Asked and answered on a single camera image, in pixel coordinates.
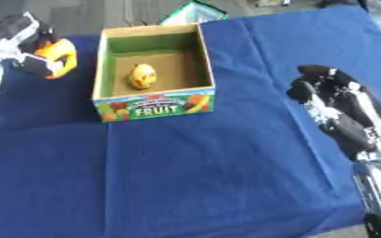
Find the cardboard box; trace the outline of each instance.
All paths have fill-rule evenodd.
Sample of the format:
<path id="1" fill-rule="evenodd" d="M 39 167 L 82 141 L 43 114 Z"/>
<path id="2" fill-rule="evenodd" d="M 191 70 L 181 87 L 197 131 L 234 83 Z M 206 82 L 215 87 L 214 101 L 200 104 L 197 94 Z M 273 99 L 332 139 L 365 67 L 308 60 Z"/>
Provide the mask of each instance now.
<path id="1" fill-rule="evenodd" d="M 150 64 L 157 82 L 138 90 L 128 78 Z M 199 24 L 106 29 L 99 44 L 93 101 L 102 121 L 214 110 L 215 82 Z"/>

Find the blue cloth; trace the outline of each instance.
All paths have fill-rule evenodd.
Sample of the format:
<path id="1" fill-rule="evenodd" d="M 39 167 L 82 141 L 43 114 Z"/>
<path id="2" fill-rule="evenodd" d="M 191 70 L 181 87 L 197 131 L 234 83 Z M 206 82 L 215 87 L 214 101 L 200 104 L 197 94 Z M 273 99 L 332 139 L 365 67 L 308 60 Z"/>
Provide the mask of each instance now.
<path id="1" fill-rule="evenodd" d="M 381 101 L 381 30 L 357 7 L 202 25 L 214 112 L 99 122 L 97 37 L 59 81 L 0 92 L 0 238 L 306 237 L 361 222 L 352 167 L 285 96 L 299 64 L 335 66 Z"/>

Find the yellow fruit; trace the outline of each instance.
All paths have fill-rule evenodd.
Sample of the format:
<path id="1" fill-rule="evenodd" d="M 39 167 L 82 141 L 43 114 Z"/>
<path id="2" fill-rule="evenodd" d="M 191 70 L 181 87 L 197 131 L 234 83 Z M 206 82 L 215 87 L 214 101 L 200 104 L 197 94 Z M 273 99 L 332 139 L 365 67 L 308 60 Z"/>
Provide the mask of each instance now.
<path id="1" fill-rule="evenodd" d="M 149 64 L 138 64 L 131 71 L 131 85 L 138 89 L 147 89 L 157 81 L 156 71 Z"/>
<path id="2" fill-rule="evenodd" d="M 197 105 L 195 105 L 194 107 L 192 107 L 192 108 L 186 110 L 186 113 L 192 113 L 192 112 L 198 112 L 198 111 L 200 111 L 200 110 L 202 109 L 202 107 L 203 107 L 204 105 L 206 105 L 206 104 L 209 102 L 209 99 L 210 99 L 210 98 L 211 98 L 211 97 L 210 97 L 209 95 L 205 95 L 205 96 L 199 101 L 199 103 L 198 103 Z"/>
<path id="3" fill-rule="evenodd" d="M 117 111 L 117 115 L 125 115 L 125 114 L 129 114 L 127 109 L 120 109 Z"/>

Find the toy fruit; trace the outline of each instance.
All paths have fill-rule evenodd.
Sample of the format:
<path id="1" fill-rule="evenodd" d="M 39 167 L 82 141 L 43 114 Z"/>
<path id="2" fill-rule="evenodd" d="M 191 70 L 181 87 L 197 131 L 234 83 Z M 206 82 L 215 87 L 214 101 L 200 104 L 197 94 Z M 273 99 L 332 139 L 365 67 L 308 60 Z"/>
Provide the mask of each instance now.
<path id="1" fill-rule="evenodd" d="M 130 82 L 137 89 L 148 89 L 156 81 L 156 71 L 149 64 L 138 64 L 131 71 Z"/>

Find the box label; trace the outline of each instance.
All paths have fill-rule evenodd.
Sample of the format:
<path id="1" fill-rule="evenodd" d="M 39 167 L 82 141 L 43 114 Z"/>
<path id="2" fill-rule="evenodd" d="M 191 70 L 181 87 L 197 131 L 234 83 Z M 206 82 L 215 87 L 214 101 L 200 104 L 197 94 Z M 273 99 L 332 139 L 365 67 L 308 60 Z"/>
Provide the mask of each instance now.
<path id="1" fill-rule="evenodd" d="M 214 89 L 96 101 L 105 122 L 213 111 Z"/>

